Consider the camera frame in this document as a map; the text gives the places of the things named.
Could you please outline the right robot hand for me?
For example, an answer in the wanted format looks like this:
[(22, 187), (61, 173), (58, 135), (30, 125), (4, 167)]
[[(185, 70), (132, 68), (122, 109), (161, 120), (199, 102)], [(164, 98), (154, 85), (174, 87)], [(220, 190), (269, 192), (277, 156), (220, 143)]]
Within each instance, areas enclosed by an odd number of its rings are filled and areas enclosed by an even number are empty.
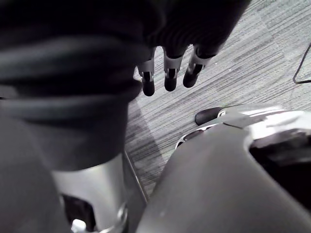
[(247, 0), (3, 0), (2, 110), (21, 121), (53, 177), (66, 230), (124, 233), (122, 155), (128, 105), (154, 93), (154, 50), (180, 69), (188, 45), (205, 66)]

